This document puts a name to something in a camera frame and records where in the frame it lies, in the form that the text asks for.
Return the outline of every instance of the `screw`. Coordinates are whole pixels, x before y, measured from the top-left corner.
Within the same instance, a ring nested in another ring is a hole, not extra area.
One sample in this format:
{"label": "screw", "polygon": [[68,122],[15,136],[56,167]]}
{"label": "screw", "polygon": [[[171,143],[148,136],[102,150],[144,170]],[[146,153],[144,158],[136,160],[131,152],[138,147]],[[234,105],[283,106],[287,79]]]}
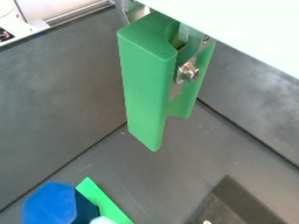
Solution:
{"label": "screw", "polygon": [[200,76],[200,69],[190,62],[179,67],[179,74],[183,80],[195,82]]}
{"label": "screw", "polygon": [[202,43],[207,43],[207,41],[210,40],[210,38],[211,37],[208,35],[204,35]]}

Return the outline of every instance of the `green plastic piece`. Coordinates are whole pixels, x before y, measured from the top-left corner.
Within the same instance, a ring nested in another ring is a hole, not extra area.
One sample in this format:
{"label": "green plastic piece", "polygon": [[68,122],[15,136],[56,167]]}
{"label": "green plastic piece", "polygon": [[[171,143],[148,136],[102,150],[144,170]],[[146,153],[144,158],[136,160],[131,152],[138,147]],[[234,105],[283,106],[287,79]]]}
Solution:
{"label": "green plastic piece", "polygon": [[99,207],[100,215],[111,219],[116,224],[134,224],[118,205],[99,189],[90,178],[84,178],[76,186],[78,191]]}
{"label": "green plastic piece", "polygon": [[162,146],[167,116],[188,118],[210,64],[215,44],[200,53],[200,78],[183,83],[182,94],[171,100],[178,60],[179,22],[154,12],[118,31],[119,55],[126,95],[128,131],[151,151]]}

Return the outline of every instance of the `dark gray surface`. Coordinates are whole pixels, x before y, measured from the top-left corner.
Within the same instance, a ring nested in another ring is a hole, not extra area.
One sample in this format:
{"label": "dark gray surface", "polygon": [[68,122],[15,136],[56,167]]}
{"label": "dark gray surface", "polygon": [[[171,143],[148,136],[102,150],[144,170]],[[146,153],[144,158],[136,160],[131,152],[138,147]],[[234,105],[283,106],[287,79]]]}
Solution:
{"label": "dark gray surface", "polygon": [[116,17],[0,53],[0,210],[126,122]]}
{"label": "dark gray surface", "polygon": [[299,165],[298,79],[218,43],[199,97]]}
{"label": "dark gray surface", "polygon": [[[298,223],[298,168],[198,103],[191,119],[168,119],[156,153],[123,126],[51,180],[76,185],[90,176],[135,223],[182,224],[226,174]],[[23,200],[3,211],[0,223],[19,223]]]}
{"label": "dark gray surface", "polygon": [[227,175],[212,189],[188,224],[286,224],[255,195]]}

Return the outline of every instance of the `green object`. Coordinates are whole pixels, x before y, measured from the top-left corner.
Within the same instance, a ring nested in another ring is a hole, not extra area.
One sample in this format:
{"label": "green object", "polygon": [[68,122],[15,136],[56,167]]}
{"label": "green object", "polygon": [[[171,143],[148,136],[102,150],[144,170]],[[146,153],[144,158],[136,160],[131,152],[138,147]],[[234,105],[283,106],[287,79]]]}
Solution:
{"label": "green object", "polygon": [[200,78],[186,81],[182,93],[171,100],[178,61],[184,59],[176,47],[179,22],[154,12],[118,31],[119,55],[126,95],[128,131],[151,151],[162,146],[167,116],[188,118],[210,64],[215,43],[198,56]]}
{"label": "green object", "polygon": [[110,218],[116,224],[134,224],[118,205],[99,189],[98,185],[90,178],[84,178],[76,189],[99,207],[100,215]]}

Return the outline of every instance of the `blue object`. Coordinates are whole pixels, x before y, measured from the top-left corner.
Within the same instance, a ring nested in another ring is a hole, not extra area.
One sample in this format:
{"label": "blue object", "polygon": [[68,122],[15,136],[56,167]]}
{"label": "blue object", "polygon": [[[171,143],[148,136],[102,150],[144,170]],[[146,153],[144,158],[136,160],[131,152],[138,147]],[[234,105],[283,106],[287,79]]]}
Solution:
{"label": "blue object", "polygon": [[46,183],[23,203],[22,224],[88,224],[99,208],[71,186]]}

